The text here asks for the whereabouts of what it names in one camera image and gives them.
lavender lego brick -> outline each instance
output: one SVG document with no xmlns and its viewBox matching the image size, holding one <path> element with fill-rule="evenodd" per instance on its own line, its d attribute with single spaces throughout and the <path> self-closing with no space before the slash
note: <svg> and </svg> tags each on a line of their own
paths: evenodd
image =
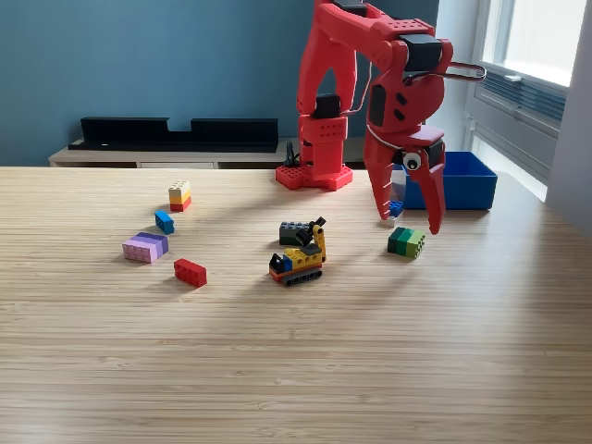
<svg viewBox="0 0 592 444">
<path fill-rule="evenodd" d="M 168 237 L 163 236 L 162 234 L 152 234 L 152 233 L 138 233 L 136 237 L 146 238 L 146 239 L 154 239 L 155 241 L 162 241 L 163 244 L 163 254 L 168 253 Z"/>
<path fill-rule="evenodd" d="M 161 240 L 148 239 L 148 238 L 144 238 L 144 237 L 138 235 L 138 236 L 134 236 L 133 238 L 131 238 L 130 241 L 146 242 L 146 243 L 151 243 L 152 245 L 155 245 L 156 246 L 156 258 L 159 258 L 160 256 L 162 256 L 164 254 L 163 253 L 163 242 Z"/>
<path fill-rule="evenodd" d="M 151 264 L 158 259 L 156 245 L 144 241 L 127 240 L 123 244 L 123 255 L 126 259 Z"/>
</svg>

googly eye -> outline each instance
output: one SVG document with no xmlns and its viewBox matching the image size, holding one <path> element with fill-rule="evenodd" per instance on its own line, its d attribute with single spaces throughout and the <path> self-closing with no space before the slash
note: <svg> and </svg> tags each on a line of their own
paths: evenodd
<svg viewBox="0 0 592 444">
<path fill-rule="evenodd" d="M 418 153 L 407 153 L 403 157 L 403 164 L 407 169 L 415 171 L 422 165 L 422 158 Z"/>
</svg>

red robotic arm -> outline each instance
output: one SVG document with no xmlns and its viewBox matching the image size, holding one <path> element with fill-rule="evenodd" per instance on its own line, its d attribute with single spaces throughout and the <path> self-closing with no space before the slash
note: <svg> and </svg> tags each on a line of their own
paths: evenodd
<svg viewBox="0 0 592 444">
<path fill-rule="evenodd" d="M 411 179 L 420 184 L 430 230 L 437 234 L 445 211 L 444 133 L 421 123 L 442 104 L 443 77 L 482 80 L 485 71 L 475 78 L 447 74 L 450 66 L 479 67 L 451 62 L 450 42 L 437 40 L 434 28 L 422 20 L 394 19 L 362 0 L 314 1 L 298 91 L 301 166 L 298 172 L 280 168 L 276 177 L 292 189 L 336 190 L 351 181 L 342 152 L 357 80 L 356 52 L 382 71 L 370 86 L 364 147 L 378 212 L 383 219 L 389 217 L 393 163 L 405 165 Z M 330 68 L 337 81 L 336 94 L 317 96 Z"/>
</svg>

white wall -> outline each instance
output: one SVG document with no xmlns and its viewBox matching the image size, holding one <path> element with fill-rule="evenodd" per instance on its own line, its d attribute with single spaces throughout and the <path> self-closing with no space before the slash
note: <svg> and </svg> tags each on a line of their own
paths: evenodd
<svg viewBox="0 0 592 444">
<path fill-rule="evenodd" d="M 471 63 L 479 2 L 475 0 L 440 0 L 436 36 L 448 39 L 454 46 L 454 61 Z M 460 151 L 464 140 L 464 108 L 469 89 L 464 81 L 444 80 L 444 104 L 427 124 L 446 131 L 444 142 L 448 151 Z"/>
<path fill-rule="evenodd" d="M 551 169 L 547 204 L 592 236 L 592 2 L 588 2 L 572 84 Z"/>
</svg>

pink lego brick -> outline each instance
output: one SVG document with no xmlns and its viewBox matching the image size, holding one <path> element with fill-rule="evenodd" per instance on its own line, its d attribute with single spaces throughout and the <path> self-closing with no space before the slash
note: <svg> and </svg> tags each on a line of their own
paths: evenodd
<svg viewBox="0 0 592 444">
<path fill-rule="evenodd" d="M 158 259 L 156 245 L 138 240 L 127 240 L 123 244 L 123 255 L 126 259 L 151 264 Z"/>
</svg>

